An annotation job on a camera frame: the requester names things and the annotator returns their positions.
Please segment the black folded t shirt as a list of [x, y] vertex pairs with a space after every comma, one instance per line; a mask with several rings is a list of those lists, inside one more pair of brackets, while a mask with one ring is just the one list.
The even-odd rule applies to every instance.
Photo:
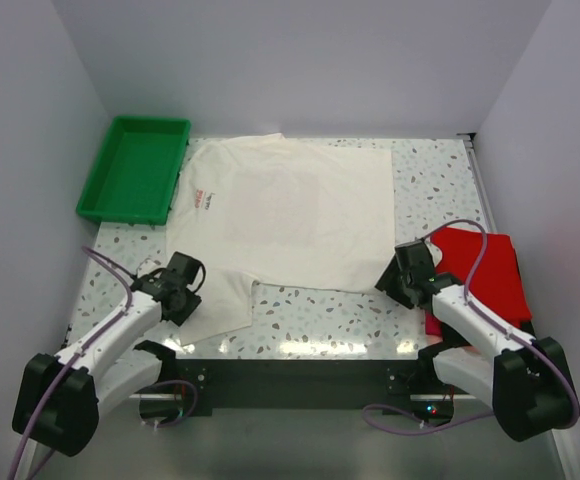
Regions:
[[520, 324], [520, 327], [515, 329], [512, 336], [514, 337], [515, 341], [521, 345], [534, 346], [537, 342], [537, 338], [535, 337], [534, 333], [535, 330], [532, 323], [530, 321], [523, 321]]

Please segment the green plastic tray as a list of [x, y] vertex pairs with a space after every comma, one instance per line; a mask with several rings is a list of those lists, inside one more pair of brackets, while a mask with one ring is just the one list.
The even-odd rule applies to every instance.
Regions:
[[92, 222], [162, 226], [189, 144], [183, 118], [120, 115], [104, 137], [76, 206]]

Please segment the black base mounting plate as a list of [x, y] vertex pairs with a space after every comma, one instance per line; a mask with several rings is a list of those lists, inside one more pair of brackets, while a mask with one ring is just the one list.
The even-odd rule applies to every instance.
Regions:
[[425, 380], [414, 360], [179, 360], [159, 379], [185, 380], [140, 394], [145, 420], [216, 409], [360, 410], [386, 404], [434, 426], [454, 416], [454, 389]]

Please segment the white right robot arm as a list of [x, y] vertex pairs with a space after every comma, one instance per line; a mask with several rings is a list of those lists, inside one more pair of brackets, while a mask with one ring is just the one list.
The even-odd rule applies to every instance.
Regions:
[[425, 241], [396, 247], [376, 287], [408, 309], [433, 314], [458, 336], [419, 352], [415, 379], [422, 390], [452, 385], [472, 395], [518, 442], [577, 423], [580, 402], [562, 346], [512, 326], [466, 283], [436, 272]]

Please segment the red folded t shirt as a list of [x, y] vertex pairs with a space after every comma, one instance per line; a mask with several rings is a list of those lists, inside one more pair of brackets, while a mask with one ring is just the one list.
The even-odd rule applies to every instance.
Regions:
[[[482, 235], [459, 228], [446, 227], [431, 236], [441, 248], [443, 259], [436, 266], [439, 273], [450, 273], [462, 283], [482, 247]], [[503, 234], [488, 234], [486, 252], [473, 276], [470, 293], [485, 306], [516, 328], [532, 321], [511, 239]]]

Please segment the white printed t shirt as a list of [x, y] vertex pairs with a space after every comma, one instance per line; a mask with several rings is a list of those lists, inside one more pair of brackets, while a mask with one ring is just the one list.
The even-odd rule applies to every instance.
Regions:
[[280, 134], [213, 141], [179, 177], [168, 254], [206, 268], [192, 344], [252, 323], [255, 284], [372, 291], [396, 243], [392, 156]]

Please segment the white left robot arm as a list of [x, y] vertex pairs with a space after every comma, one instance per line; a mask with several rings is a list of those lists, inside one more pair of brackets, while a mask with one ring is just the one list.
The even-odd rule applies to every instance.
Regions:
[[175, 352], [143, 336], [162, 321], [182, 325], [199, 307], [205, 279], [201, 261], [176, 252], [166, 266], [125, 282], [115, 311], [73, 344], [26, 364], [13, 430], [72, 457], [125, 398], [182, 383]]

